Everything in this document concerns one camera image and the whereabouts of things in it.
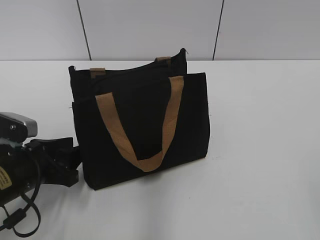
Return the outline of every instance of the black tote bag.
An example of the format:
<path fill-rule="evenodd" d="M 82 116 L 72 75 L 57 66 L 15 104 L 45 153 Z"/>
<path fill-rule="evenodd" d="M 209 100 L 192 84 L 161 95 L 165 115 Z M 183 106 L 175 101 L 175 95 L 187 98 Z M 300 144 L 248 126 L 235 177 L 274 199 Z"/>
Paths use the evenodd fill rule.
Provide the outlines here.
<path fill-rule="evenodd" d="M 207 154 L 205 73 L 125 75 L 72 105 L 84 178 L 95 190 Z"/>

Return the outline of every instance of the gray wall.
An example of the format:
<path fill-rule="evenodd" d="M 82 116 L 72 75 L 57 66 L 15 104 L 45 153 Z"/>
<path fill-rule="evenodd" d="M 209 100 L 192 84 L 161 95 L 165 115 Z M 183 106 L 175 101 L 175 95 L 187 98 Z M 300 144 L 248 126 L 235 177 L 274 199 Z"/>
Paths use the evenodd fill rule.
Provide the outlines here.
<path fill-rule="evenodd" d="M 92 60 L 211 60 L 223 0 L 79 0 Z M 319 0 L 225 0 L 215 60 L 320 59 Z M 89 60 L 77 0 L 1 0 L 0 60 Z"/>

